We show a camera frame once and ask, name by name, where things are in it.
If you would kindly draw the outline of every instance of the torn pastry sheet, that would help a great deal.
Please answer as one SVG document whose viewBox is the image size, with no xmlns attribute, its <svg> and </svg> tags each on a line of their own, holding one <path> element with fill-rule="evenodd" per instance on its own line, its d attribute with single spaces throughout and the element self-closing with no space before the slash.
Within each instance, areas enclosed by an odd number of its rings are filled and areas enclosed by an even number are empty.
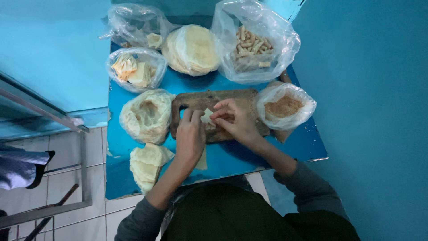
<svg viewBox="0 0 428 241">
<path fill-rule="evenodd" d="M 210 119 L 210 115 L 212 115 L 213 112 L 210 109 L 208 109 L 208 108 L 204 112 L 205 112 L 205 115 L 203 115 L 201 117 L 201 121 L 203 123 L 207 124 L 205 126 L 205 129 L 206 130 L 214 130 L 216 126 L 215 126 L 214 122 Z"/>
<path fill-rule="evenodd" d="M 166 147 L 147 143 L 144 148 L 134 148 L 129 157 L 129 169 L 141 192 L 149 192 L 156 182 L 160 167 L 174 157 Z"/>
<path fill-rule="evenodd" d="M 159 34 L 151 33 L 147 35 L 147 42 L 149 43 L 149 48 L 159 48 L 159 46 L 162 44 L 162 36 Z"/>
</svg>

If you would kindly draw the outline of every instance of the plastic bag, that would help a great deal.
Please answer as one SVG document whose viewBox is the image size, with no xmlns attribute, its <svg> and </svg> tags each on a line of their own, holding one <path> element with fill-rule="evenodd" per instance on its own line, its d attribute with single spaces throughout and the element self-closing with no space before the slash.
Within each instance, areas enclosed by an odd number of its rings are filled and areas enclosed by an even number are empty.
<svg viewBox="0 0 428 241">
<path fill-rule="evenodd" d="M 214 35 L 199 25 L 185 25 L 169 34 L 162 55 L 175 71 L 191 76 L 206 75 L 218 68 Z"/>
<path fill-rule="evenodd" d="M 121 79 L 117 76 L 117 73 L 112 68 L 112 66 L 122 54 L 131 54 L 132 57 L 137 60 L 137 62 L 144 62 L 147 63 L 151 68 L 156 68 L 156 73 L 153 77 L 151 77 L 151 81 L 146 87 L 131 84 L 130 82 Z M 162 82 L 163 76 L 165 75 L 166 66 L 166 59 L 159 52 L 157 52 L 156 50 L 142 47 L 121 48 L 111 53 L 106 61 L 106 69 L 110 78 L 122 88 L 133 93 L 142 93 L 146 90 L 152 90 L 159 87 Z"/>
<path fill-rule="evenodd" d="M 275 103 L 284 96 L 302 102 L 301 107 L 295 114 L 280 118 L 267 113 L 265 104 Z M 291 83 L 283 83 L 266 87 L 257 96 L 257 112 L 261 120 L 274 130 L 292 130 L 303 122 L 306 122 L 314 113 L 317 102 L 312 99 L 302 88 Z"/>
<path fill-rule="evenodd" d="M 265 37 L 273 47 L 272 53 L 238 58 L 236 33 L 241 24 L 255 35 Z M 256 0 L 217 3 L 211 31 L 216 36 L 221 60 L 219 72 L 240 84 L 259 84 L 278 77 L 300 48 L 300 37 L 291 24 Z M 269 63 L 269 67 L 259 67 L 259 63 Z"/>
<path fill-rule="evenodd" d="M 115 4 L 108 10 L 109 32 L 100 39 L 109 38 L 122 47 L 160 49 L 168 34 L 180 25 L 170 23 L 163 12 L 153 6 L 134 3 Z M 160 35 L 161 43 L 149 46 L 150 34 Z"/>
<path fill-rule="evenodd" d="M 148 90 L 128 101 L 120 111 L 120 126 L 139 143 L 160 144 L 171 124 L 171 102 L 166 90 Z"/>
</svg>

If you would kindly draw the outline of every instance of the brown powder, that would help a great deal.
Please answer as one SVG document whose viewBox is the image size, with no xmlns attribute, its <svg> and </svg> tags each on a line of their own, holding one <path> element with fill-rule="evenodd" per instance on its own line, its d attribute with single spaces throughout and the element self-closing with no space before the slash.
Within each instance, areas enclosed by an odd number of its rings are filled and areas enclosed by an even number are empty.
<svg viewBox="0 0 428 241">
<path fill-rule="evenodd" d="M 296 114 L 302 107 L 303 104 L 301 101 L 292 99 L 288 96 L 282 97 L 275 103 L 269 102 L 265 104 L 266 113 L 279 118 Z"/>
</svg>

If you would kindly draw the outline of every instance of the dough piece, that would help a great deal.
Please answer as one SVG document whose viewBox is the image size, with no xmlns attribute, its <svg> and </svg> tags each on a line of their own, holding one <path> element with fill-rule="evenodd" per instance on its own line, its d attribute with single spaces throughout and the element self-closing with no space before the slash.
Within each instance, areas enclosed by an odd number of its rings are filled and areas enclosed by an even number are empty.
<svg viewBox="0 0 428 241">
<path fill-rule="evenodd" d="M 152 143 L 147 143 L 144 148 L 134 148 L 130 154 L 131 160 L 139 160 L 146 164 L 154 166 L 163 166 L 175 156 L 170 150 L 164 146 L 157 146 Z"/>
<path fill-rule="evenodd" d="M 210 110 L 210 109 L 206 109 L 205 111 L 205 115 L 203 115 L 202 117 L 201 117 L 201 121 L 203 122 L 203 123 L 206 123 L 207 125 L 205 126 L 205 129 L 206 130 L 214 130 L 215 129 L 215 127 L 216 127 L 216 125 L 215 125 L 215 123 L 210 119 L 210 115 L 212 115 L 213 114 L 213 112 Z"/>
<path fill-rule="evenodd" d="M 152 80 L 148 63 L 138 63 L 137 70 L 129 75 L 129 83 L 135 86 L 147 87 Z"/>
<path fill-rule="evenodd" d="M 141 189 L 141 193 L 143 195 L 147 195 L 147 193 L 153 188 L 154 185 L 154 182 L 142 181 L 138 186 Z"/>
<path fill-rule="evenodd" d="M 160 167 L 174 157 L 174 153 L 163 146 L 147 143 L 144 148 L 134 148 L 129 157 L 129 169 L 134 181 L 146 194 L 156 182 Z"/>
<path fill-rule="evenodd" d="M 128 80 L 128 76 L 137 70 L 137 60 L 131 54 L 120 54 L 116 62 L 111 66 L 119 79 Z"/>
<path fill-rule="evenodd" d="M 171 102 L 175 95 L 166 90 L 148 90 L 123 105 L 119 122 L 140 143 L 165 141 L 171 123 Z"/>
<path fill-rule="evenodd" d="M 131 159 L 129 169 L 134 174 L 134 176 L 137 176 L 137 178 L 134 177 L 134 179 L 138 179 L 139 181 L 154 182 L 156 179 L 156 175 L 158 174 L 159 167 L 155 165 L 143 163 L 139 160 Z"/>
<path fill-rule="evenodd" d="M 149 43 L 149 48 L 159 48 L 159 46 L 162 44 L 162 36 L 159 34 L 151 33 L 147 35 L 147 42 Z"/>
<path fill-rule="evenodd" d="M 202 152 L 202 156 L 199 159 L 198 163 L 196 164 L 195 168 L 198 169 L 198 170 L 207 170 L 208 169 L 208 165 L 207 165 L 207 145 L 205 145 L 204 151 Z"/>
</svg>

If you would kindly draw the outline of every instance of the blue tabletop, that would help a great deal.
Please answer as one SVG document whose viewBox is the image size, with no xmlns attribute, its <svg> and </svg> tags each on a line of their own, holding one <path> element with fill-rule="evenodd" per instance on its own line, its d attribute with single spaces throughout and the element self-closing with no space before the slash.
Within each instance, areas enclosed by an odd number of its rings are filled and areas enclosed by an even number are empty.
<svg viewBox="0 0 428 241">
<path fill-rule="evenodd" d="M 111 51 L 115 51 L 118 48 L 119 46 L 112 43 Z M 291 65 L 287 68 L 287 72 L 292 83 L 299 86 Z M 192 77 L 168 67 L 159 88 L 165 89 L 172 94 L 179 94 L 206 91 L 208 89 L 236 90 L 255 88 L 260 91 L 266 85 L 249 86 L 237 84 L 223 77 L 218 71 L 208 73 L 204 76 Z M 129 170 L 129 154 L 132 149 L 135 147 L 142 148 L 144 144 L 134 141 L 119 124 L 119 114 L 122 106 L 137 95 L 136 93 L 122 89 L 114 81 L 110 81 L 108 108 L 111 119 L 108 121 L 107 126 L 109 152 L 106 158 L 107 182 L 105 196 L 108 200 L 140 192 L 139 187 L 134 181 L 132 172 Z M 299 161 L 327 158 L 327 151 L 312 117 L 294 130 L 284 144 L 279 143 L 272 136 L 267 136 L 266 139 Z M 171 137 L 170 133 L 168 133 L 163 146 L 175 153 L 175 140 Z M 163 166 L 160 172 L 161 175 L 165 172 L 169 164 L 170 162 Z M 235 140 L 207 145 L 207 165 L 207 170 L 201 171 L 195 169 L 183 182 L 183 185 L 271 168 L 262 158 L 253 154 Z"/>
</svg>

